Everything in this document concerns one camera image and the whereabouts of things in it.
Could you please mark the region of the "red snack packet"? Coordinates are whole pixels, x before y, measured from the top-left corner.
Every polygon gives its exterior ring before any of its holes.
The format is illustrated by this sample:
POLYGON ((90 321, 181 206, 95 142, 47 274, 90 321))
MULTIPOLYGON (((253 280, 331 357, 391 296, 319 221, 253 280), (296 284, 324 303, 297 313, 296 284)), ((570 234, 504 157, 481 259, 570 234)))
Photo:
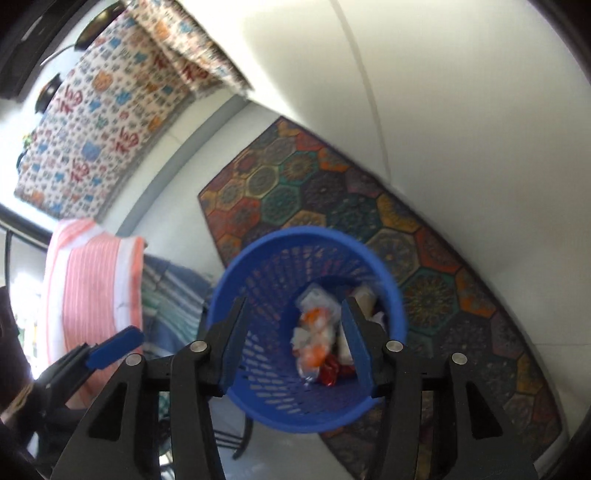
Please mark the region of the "red snack packet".
POLYGON ((353 365, 343 365, 334 354, 325 357, 324 363, 318 371, 318 382, 324 386, 332 387, 339 381, 356 377, 356 368, 353 365))

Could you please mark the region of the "striped blue green cloth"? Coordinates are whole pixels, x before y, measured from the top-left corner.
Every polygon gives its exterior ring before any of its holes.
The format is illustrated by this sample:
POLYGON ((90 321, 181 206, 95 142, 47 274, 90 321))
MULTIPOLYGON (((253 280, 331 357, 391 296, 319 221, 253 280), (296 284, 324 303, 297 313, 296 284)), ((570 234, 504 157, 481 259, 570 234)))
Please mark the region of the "striped blue green cloth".
POLYGON ((145 254, 141 279, 143 355, 148 359, 167 357, 197 340, 212 290, 211 281, 197 272, 145 254))

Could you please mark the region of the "pink striped tablecloth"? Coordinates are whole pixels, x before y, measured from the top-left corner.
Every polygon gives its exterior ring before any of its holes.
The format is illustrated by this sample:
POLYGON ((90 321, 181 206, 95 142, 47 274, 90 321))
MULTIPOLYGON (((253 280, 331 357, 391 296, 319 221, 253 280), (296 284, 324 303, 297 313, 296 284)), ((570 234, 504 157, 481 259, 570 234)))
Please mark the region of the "pink striped tablecloth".
POLYGON ((62 220, 43 279, 39 356, 53 363, 75 347, 142 327, 144 240, 117 237, 91 219, 62 220))

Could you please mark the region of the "blue plastic waste basket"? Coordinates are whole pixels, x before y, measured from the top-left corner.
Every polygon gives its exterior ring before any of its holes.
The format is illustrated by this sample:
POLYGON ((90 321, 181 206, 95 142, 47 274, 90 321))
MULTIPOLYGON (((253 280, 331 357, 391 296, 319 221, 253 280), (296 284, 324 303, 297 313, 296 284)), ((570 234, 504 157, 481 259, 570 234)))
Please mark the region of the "blue plastic waste basket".
POLYGON ((408 326, 401 290, 382 260, 353 237, 328 228, 294 227, 267 234, 232 260, 215 286, 206 324, 228 315, 234 299, 249 306, 249 332, 238 374, 228 390, 259 423, 287 433, 322 433, 353 423, 377 405, 355 377, 334 386, 308 383, 294 346, 301 300, 311 288, 342 302, 358 286, 376 295, 386 331, 404 341, 408 326))

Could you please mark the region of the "clear orange snack bag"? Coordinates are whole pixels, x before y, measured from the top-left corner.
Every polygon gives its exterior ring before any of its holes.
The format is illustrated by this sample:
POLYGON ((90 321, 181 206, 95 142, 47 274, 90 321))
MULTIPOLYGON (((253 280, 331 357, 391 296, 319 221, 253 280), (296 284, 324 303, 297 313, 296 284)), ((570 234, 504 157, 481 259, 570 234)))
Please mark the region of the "clear orange snack bag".
POLYGON ((300 317, 291 335, 291 351, 304 383, 318 381, 318 371, 337 341, 341 306, 334 296, 312 283, 295 300, 300 317))

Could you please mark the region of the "hexagon patterned floor rug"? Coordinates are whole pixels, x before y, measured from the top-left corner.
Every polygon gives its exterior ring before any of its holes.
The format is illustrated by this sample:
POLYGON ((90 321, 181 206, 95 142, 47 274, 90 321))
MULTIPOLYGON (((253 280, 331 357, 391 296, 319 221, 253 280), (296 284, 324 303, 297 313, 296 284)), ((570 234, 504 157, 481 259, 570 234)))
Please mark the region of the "hexagon patterned floor rug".
POLYGON ((401 289, 416 353, 436 358, 463 348, 533 460, 563 434, 530 347, 468 264, 372 174, 309 131, 276 120, 198 199, 224 265, 292 227, 331 228, 362 242, 401 289))

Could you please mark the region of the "large patterned cloth cover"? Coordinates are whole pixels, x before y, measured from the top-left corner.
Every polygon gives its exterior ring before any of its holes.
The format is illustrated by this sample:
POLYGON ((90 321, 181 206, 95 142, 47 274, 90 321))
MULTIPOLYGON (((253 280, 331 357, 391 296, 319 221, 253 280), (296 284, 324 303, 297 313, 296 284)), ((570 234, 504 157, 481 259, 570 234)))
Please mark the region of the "large patterned cloth cover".
POLYGON ((147 32, 121 13, 43 113, 16 197, 56 219, 100 218, 188 93, 147 32))

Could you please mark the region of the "small patterned cloth cover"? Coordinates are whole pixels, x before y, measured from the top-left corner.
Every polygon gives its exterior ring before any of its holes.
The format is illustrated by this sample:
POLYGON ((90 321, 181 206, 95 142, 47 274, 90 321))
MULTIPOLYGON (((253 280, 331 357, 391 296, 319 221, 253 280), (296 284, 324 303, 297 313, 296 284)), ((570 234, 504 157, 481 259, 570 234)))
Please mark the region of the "small patterned cloth cover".
POLYGON ((249 80, 177 1, 128 1, 126 12, 147 33, 184 85, 197 98, 219 88, 238 95, 249 80))

